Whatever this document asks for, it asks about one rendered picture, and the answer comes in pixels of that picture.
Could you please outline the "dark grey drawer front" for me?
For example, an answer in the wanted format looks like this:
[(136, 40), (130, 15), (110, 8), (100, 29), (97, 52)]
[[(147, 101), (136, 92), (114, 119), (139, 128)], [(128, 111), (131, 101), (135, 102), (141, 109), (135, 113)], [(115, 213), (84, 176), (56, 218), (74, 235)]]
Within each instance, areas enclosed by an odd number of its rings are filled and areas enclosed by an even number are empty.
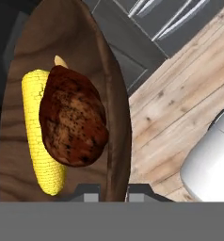
[[(130, 9), (137, 0), (113, 0), (128, 16)], [(166, 24), (186, 0), (162, 0), (146, 16), (130, 18), (142, 32), (152, 40), (152, 37)], [(224, 0), (210, 0), (191, 20), (183, 24), (178, 30), (162, 40), (154, 43), (166, 56), (175, 55), (202, 28), (204, 28), (222, 9)]]

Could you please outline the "yellow corn cob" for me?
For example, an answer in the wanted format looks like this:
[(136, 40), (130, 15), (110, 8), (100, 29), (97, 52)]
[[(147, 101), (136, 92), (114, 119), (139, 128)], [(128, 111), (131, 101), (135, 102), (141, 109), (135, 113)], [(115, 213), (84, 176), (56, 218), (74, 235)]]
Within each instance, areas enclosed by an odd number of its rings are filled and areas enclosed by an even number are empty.
[(66, 168), (55, 161), (42, 142), (39, 111), (49, 72), (42, 69), (27, 72), (22, 79), (24, 122), (32, 167), (41, 190), (50, 196), (63, 188)]

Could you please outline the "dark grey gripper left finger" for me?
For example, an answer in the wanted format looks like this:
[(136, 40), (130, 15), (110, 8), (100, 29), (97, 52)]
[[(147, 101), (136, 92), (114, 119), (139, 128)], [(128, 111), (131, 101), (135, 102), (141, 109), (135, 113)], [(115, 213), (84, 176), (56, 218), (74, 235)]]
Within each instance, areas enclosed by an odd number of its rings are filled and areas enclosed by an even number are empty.
[(58, 201), (99, 202), (101, 186), (98, 184), (79, 184), (73, 193), (63, 195)]

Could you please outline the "brown wooden bowl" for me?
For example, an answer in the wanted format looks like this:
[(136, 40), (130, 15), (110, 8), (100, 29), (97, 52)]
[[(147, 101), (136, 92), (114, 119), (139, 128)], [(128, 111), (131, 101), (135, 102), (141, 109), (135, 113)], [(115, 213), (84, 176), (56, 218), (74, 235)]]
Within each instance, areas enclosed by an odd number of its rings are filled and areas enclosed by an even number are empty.
[[(55, 196), (36, 179), (24, 122), (22, 79), (55, 66), (79, 72), (98, 90), (105, 108), (108, 142), (86, 167), (66, 168)], [(8, 70), (0, 120), (0, 201), (58, 201), (79, 184), (101, 186), (101, 201), (124, 201), (131, 170), (132, 126), (128, 94), (100, 27), (82, 0), (42, 0), (24, 25)]]

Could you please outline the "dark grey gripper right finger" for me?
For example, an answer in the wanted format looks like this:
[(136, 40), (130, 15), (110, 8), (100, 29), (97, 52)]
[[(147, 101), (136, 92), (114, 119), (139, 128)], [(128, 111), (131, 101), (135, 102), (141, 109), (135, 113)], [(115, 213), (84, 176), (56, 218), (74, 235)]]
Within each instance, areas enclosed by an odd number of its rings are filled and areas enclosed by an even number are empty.
[(149, 184), (129, 184), (127, 189), (127, 200), (129, 202), (172, 202), (171, 199), (155, 193)]

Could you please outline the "brown grilled steak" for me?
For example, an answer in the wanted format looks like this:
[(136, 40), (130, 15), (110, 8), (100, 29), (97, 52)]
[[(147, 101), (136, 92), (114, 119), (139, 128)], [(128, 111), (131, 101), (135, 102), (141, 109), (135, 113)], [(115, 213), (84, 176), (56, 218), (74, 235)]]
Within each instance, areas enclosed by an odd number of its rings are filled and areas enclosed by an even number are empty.
[(49, 72), (40, 102), (40, 128), (47, 152), (71, 167), (96, 162), (109, 138), (98, 90), (86, 76), (62, 66)]

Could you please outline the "white rounded object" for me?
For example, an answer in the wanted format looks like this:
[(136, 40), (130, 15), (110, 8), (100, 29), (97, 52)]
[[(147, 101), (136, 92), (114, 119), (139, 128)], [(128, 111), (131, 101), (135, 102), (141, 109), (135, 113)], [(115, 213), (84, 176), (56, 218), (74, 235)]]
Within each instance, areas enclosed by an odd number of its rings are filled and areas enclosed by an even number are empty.
[(180, 176), (195, 200), (224, 202), (224, 108), (188, 153)]

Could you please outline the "dark grey cupboard door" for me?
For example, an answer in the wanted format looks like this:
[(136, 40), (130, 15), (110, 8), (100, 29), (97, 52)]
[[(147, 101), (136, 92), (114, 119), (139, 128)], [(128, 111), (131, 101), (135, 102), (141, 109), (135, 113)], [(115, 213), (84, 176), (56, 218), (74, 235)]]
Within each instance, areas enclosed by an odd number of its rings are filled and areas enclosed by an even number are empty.
[(99, 0), (92, 15), (120, 64), (131, 96), (167, 57), (113, 0)]

